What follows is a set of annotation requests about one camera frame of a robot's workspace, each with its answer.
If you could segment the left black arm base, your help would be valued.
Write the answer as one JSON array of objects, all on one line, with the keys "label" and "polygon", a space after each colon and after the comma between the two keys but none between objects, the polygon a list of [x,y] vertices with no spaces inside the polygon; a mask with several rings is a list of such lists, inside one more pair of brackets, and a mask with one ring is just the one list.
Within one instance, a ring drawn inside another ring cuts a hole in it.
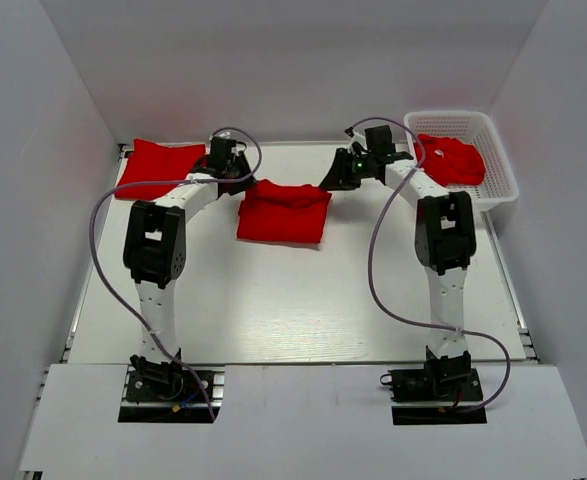
[{"label": "left black arm base", "polygon": [[212,424],[214,419],[190,373],[174,375],[168,385],[129,367],[117,421],[121,424]]}]

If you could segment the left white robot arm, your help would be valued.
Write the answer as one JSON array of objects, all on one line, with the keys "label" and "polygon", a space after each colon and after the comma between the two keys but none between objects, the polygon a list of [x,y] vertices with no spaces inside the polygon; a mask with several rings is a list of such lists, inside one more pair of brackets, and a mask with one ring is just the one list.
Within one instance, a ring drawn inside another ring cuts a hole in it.
[{"label": "left white robot arm", "polygon": [[175,326],[175,287],[187,263],[186,226],[207,205],[256,185],[246,144],[228,135],[211,138],[188,182],[153,200],[134,202],[124,244],[140,303],[142,343],[130,358],[126,400],[136,404],[202,401],[198,382],[179,364]]}]

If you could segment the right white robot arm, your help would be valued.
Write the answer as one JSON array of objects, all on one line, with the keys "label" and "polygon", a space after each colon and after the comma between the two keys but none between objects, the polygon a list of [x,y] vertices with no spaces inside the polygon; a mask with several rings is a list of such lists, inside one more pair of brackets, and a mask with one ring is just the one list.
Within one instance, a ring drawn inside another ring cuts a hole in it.
[{"label": "right white robot arm", "polygon": [[345,133],[349,144],[336,150],[321,188],[352,191],[375,179],[413,207],[415,252],[429,287],[425,362],[419,369],[393,370],[382,382],[399,402],[457,402],[472,373],[463,332],[463,287],[477,248],[470,196],[447,190],[421,168],[423,147],[414,154],[397,151],[389,126]]}]

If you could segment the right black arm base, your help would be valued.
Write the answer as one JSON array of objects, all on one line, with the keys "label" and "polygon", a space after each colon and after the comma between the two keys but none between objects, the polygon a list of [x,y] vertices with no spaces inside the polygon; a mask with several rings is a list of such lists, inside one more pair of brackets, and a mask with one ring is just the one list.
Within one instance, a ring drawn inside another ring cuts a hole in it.
[{"label": "right black arm base", "polygon": [[487,423],[484,408],[472,410],[484,401],[475,368],[463,380],[451,386],[434,388],[423,369],[395,369],[380,376],[380,385],[388,388],[394,426],[457,426]]}]

